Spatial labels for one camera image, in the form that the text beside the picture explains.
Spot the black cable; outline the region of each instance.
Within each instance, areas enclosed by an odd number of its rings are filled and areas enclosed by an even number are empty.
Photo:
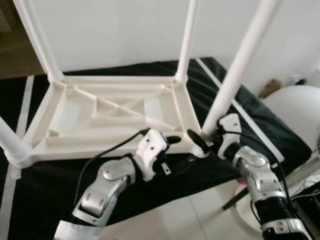
[[[261,221],[260,221],[260,219],[258,218],[258,216],[256,215],[256,213],[255,213],[255,211],[254,211],[253,203],[254,203],[254,202],[251,200],[251,201],[250,201],[251,211],[252,211],[253,215],[255,216],[255,219],[256,219],[256,220],[258,221],[258,223],[261,225]]]
[[[285,171],[281,165],[281,163],[279,162],[279,160],[277,159],[277,156],[275,156],[275,154],[269,149],[267,148],[267,146],[258,138],[250,135],[250,134],[246,134],[246,133],[243,133],[243,132],[236,132],[236,131],[223,131],[224,134],[238,134],[238,135],[241,135],[241,136],[244,136],[244,137],[247,137],[251,140],[254,140],[255,142],[257,142],[258,144],[260,144],[261,146],[263,146],[266,150],[269,151],[269,153],[271,153],[273,156],[274,156],[274,159],[276,161],[276,164],[278,165],[279,169],[280,169],[280,173],[281,173],[281,176],[282,176],[282,182],[283,182],[283,188],[284,188],[284,192],[285,192],[285,195],[286,195],[286,199],[288,201],[288,204],[289,206],[292,208],[292,210],[294,212],[296,212],[296,209],[291,201],[291,198],[290,198],[290,195],[289,195],[289,191],[288,191],[288,185],[287,185],[287,181],[286,181],[286,175],[285,175]]]
[[[103,155],[106,155],[120,147],[122,147],[123,145],[127,144],[128,142],[130,142],[131,140],[133,140],[134,138],[136,138],[139,134],[142,134],[144,135],[146,133],[146,131],[148,131],[149,129],[145,129],[145,130],[140,130],[138,131],[136,134],[134,134],[133,136],[129,137],[127,140],[119,143],[118,145],[108,149],[108,150],[105,150],[103,152],[100,152],[99,154],[95,155],[93,158],[91,158],[89,161],[87,161],[85,163],[85,165],[83,166],[82,170],[81,170],[81,173],[80,173],[80,176],[79,176],[79,179],[78,179],[78,183],[77,183],[77,186],[76,186],[76,190],[75,190],[75,195],[74,195],[74,200],[73,200],[73,207],[76,206],[77,204],[77,199],[78,199],[78,195],[79,195],[79,189],[80,189],[80,184],[81,184],[81,180],[82,180],[82,177],[84,175],[84,172],[86,170],[86,168],[88,167],[89,164],[91,164],[93,161],[101,158]]]

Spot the white wall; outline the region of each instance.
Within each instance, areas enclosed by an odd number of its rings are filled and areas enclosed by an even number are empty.
[[[320,88],[320,66],[307,78],[306,84]]]
[[[14,1],[19,11],[19,0]],[[187,0],[33,2],[63,71],[179,57]],[[201,0],[192,56],[213,56],[228,68],[258,4]],[[287,82],[319,66],[319,9],[318,0],[283,1],[244,79],[253,93],[271,78]]]

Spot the white plastic part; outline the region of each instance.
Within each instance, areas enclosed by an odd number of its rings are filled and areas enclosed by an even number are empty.
[[[223,129],[227,132],[242,132],[239,116],[236,113],[231,113],[221,118],[219,124],[223,126]],[[224,134],[222,145],[218,151],[218,157],[220,159],[226,159],[225,151],[232,143],[240,143],[240,135],[234,133]]]
[[[204,159],[207,156],[209,156],[210,152],[204,153],[201,147],[199,147],[196,144],[193,144],[193,147],[189,150],[189,153],[192,154],[193,156],[199,158],[199,159]]]
[[[186,85],[172,76],[65,79],[50,84],[24,136],[39,161],[92,158],[147,127],[181,137],[169,154],[187,153],[187,129],[201,131]],[[135,152],[140,139],[108,156]]]
[[[101,227],[77,225],[60,221],[53,240],[100,240]]]
[[[209,138],[217,127],[217,121],[223,117],[236,96],[242,77],[266,33],[281,0],[262,0],[261,4],[245,34],[240,48],[227,72],[223,84],[212,104],[209,114],[203,124],[201,135]]]
[[[186,17],[183,41],[181,46],[178,68],[175,74],[177,82],[185,83],[188,80],[187,71],[190,61],[190,51],[193,36],[196,29],[196,18],[198,12],[199,0],[190,0],[188,14]]]
[[[4,150],[7,160],[20,168],[31,165],[31,149],[24,144],[12,131],[6,122],[0,117],[0,146]]]
[[[45,69],[47,70],[48,81],[62,82],[64,75],[60,71],[54,54],[50,48],[49,42],[45,36],[45,33],[41,27],[40,20],[34,9],[34,5],[31,0],[20,0],[21,9],[24,12],[26,23],[30,28],[30,32],[35,42],[35,48],[41,55]]]
[[[167,147],[168,143],[161,133],[155,129],[150,129],[140,141],[133,158],[142,172],[143,180],[146,182],[152,180],[156,174],[153,171],[154,162]]]

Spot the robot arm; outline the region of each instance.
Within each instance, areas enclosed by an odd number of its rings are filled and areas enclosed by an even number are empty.
[[[289,206],[283,188],[270,168],[268,159],[248,146],[240,145],[239,117],[230,114],[222,118],[214,136],[212,149],[220,158],[227,158],[245,178],[249,194],[260,218],[265,240],[311,240],[302,221]]]
[[[293,209],[289,207],[286,194],[277,176],[272,172],[268,159],[250,147],[242,146],[238,133],[241,133],[241,126],[235,113],[218,121],[218,128],[210,145],[195,132],[188,130],[188,135],[194,143],[191,153],[197,158],[204,158],[209,152],[214,152],[221,159],[230,160],[240,171],[246,179],[265,240],[311,240],[302,221],[295,217]],[[145,181],[152,180],[156,174],[153,170],[155,161],[164,157],[170,144],[180,140],[176,136],[165,138],[159,131],[150,129],[140,141],[135,155],[108,161],[100,167],[96,180],[86,189],[72,214],[100,229],[104,227],[119,194],[128,185],[134,184],[137,176]],[[163,163],[162,167],[165,173],[171,172],[166,164]],[[59,238],[66,229],[72,229],[72,234],[67,238]],[[95,231],[95,235],[90,235],[88,231]],[[98,234],[94,227],[80,227],[60,221],[55,239],[95,240],[99,239],[96,238]]]

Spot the white floor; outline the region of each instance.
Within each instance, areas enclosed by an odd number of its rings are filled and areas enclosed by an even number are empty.
[[[102,240],[260,240],[234,210],[222,210],[237,186],[233,180],[107,226]]]

